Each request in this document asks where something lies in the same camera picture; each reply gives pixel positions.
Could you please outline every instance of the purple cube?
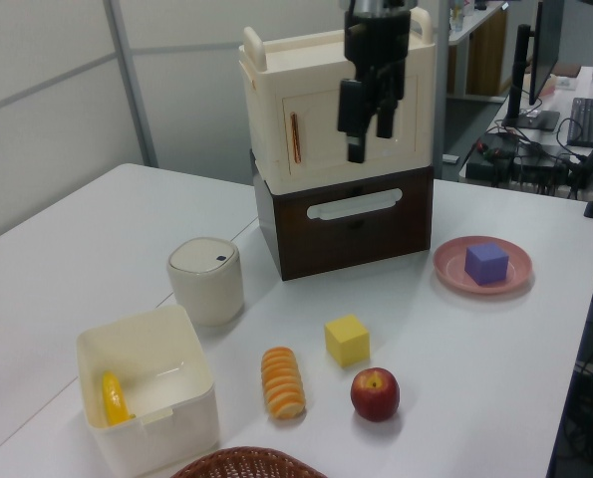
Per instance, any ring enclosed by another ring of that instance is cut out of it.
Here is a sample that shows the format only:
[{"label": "purple cube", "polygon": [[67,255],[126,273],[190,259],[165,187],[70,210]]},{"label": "purple cube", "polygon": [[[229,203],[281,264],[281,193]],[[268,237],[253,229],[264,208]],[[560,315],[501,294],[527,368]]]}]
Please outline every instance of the purple cube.
[{"label": "purple cube", "polygon": [[479,286],[506,279],[508,254],[494,242],[476,244],[466,248],[464,271]]}]

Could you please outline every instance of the yellow cube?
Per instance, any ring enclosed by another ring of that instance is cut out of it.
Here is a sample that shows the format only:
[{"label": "yellow cube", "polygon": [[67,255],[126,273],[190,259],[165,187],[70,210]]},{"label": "yellow cube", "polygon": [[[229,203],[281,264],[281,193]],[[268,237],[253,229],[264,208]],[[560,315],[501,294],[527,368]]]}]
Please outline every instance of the yellow cube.
[{"label": "yellow cube", "polygon": [[369,331],[350,314],[325,324],[327,352],[339,366],[347,366],[369,358]]}]

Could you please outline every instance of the keyboard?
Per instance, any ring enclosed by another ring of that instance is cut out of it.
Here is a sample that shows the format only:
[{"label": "keyboard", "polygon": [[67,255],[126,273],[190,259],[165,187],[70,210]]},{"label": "keyboard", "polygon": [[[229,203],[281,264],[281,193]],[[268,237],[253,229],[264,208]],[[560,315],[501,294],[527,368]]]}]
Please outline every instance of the keyboard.
[{"label": "keyboard", "polygon": [[593,99],[574,98],[571,119],[566,143],[569,146],[593,147]]}]

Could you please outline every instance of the yellow banana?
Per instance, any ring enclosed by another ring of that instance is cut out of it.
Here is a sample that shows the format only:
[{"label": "yellow banana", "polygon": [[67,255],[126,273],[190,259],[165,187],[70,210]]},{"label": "yellow banana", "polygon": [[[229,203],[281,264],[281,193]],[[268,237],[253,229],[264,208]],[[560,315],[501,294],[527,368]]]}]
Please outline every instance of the yellow banana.
[{"label": "yellow banana", "polygon": [[103,395],[104,406],[106,407],[106,417],[108,418],[110,426],[117,425],[118,423],[122,423],[135,417],[128,413],[124,393],[121,390],[121,384],[109,370],[104,372]]}]

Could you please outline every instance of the foam cube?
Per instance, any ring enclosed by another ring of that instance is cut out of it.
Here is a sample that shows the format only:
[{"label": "foam cube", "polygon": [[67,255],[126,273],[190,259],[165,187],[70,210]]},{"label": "foam cube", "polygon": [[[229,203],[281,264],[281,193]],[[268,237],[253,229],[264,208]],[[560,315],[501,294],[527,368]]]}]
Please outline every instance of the foam cube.
[{"label": "foam cube", "polygon": [[370,356],[369,331],[353,314],[325,324],[325,345],[339,366],[351,365]]},{"label": "foam cube", "polygon": [[464,271],[479,286],[506,279],[508,254],[494,242],[485,242],[466,248]]}]

